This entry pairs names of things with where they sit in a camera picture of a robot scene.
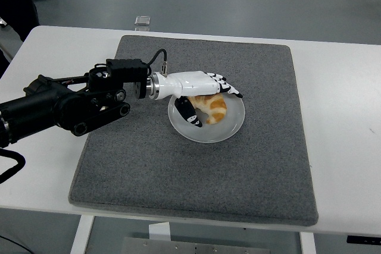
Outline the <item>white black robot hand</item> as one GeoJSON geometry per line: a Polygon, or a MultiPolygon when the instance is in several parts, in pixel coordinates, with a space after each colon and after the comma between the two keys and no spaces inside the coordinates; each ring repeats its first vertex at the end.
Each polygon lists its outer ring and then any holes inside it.
{"type": "Polygon", "coordinates": [[[202,127],[196,114],[197,109],[208,115],[208,124],[215,124],[220,122],[227,112],[224,93],[243,98],[237,89],[228,84],[225,77],[216,73],[187,71],[166,76],[163,73],[154,73],[150,76],[150,82],[151,99],[159,100],[173,96],[174,105],[181,117],[196,127],[202,127]]]}

